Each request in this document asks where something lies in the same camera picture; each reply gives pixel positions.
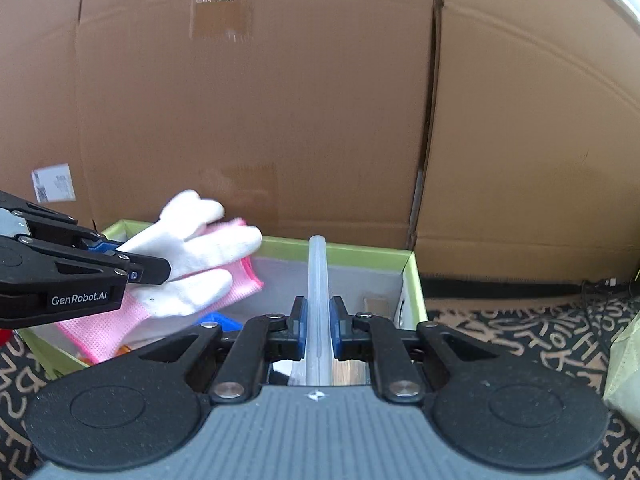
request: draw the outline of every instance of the barcode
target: barcode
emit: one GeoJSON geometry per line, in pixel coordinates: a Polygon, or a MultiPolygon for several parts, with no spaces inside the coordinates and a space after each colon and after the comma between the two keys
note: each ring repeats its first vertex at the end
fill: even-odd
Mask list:
{"type": "Polygon", "coordinates": [[[46,203],[49,201],[49,199],[47,198],[47,190],[45,189],[44,186],[36,186],[36,195],[38,197],[39,204],[46,203]]]}

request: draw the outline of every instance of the ribbed gray panel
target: ribbed gray panel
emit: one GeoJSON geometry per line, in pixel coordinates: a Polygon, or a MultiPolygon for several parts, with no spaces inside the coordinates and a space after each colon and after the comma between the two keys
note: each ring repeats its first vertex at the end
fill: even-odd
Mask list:
{"type": "Polygon", "coordinates": [[[450,449],[417,408],[370,386],[265,386],[257,399],[216,408],[182,449],[158,462],[91,474],[51,463],[34,480],[595,480],[586,466],[523,475],[450,449]]]}

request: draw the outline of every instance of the white label sticker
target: white label sticker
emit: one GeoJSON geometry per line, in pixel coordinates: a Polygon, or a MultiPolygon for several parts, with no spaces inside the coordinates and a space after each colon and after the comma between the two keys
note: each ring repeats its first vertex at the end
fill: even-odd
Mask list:
{"type": "Polygon", "coordinates": [[[39,204],[69,202],[76,199],[68,164],[31,171],[31,179],[39,204]]]}

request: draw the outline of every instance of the cardboard box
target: cardboard box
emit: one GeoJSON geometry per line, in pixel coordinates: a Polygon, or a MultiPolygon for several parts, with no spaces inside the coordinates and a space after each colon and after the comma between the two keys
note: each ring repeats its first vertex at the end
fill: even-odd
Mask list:
{"type": "MultiPolygon", "coordinates": [[[[104,233],[111,240],[126,241],[148,227],[145,222],[121,220],[104,233]]],[[[412,330],[426,321],[420,278],[411,251],[327,244],[329,294],[341,296],[350,314],[364,310],[365,298],[383,300],[384,312],[398,328],[412,330]]],[[[269,312],[290,312],[296,296],[306,296],[308,242],[264,237],[252,265],[264,281],[264,289],[220,312],[240,322],[269,312]]],[[[50,378],[81,370],[86,364],[68,352],[39,338],[34,330],[19,331],[50,378]]],[[[60,346],[73,346],[60,333],[60,346]]]]}
{"type": "Polygon", "coordinates": [[[405,247],[433,0],[0,0],[0,182],[68,163],[105,228],[176,192],[267,235],[405,247]]]}
{"type": "Polygon", "coordinates": [[[616,0],[443,1],[420,272],[628,281],[639,22],[616,0]]]}

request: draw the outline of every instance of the cardboard panel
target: cardboard panel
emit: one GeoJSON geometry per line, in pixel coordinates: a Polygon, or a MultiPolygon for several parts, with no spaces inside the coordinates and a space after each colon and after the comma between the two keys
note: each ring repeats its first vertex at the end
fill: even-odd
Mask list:
{"type": "Polygon", "coordinates": [[[628,280],[638,52],[605,0],[445,0],[420,272],[628,280]]]}
{"type": "Polygon", "coordinates": [[[52,206],[91,225],[76,113],[79,3],[0,0],[0,187],[35,201],[31,171],[68,163],[78,201],[52,206]]]}
{"type": "Polygon", "coordinates": [[[404,246],[431,6],[84,0],[81,148],[98,226],[153,220],[191,187],[265,234],[404,246]]]}

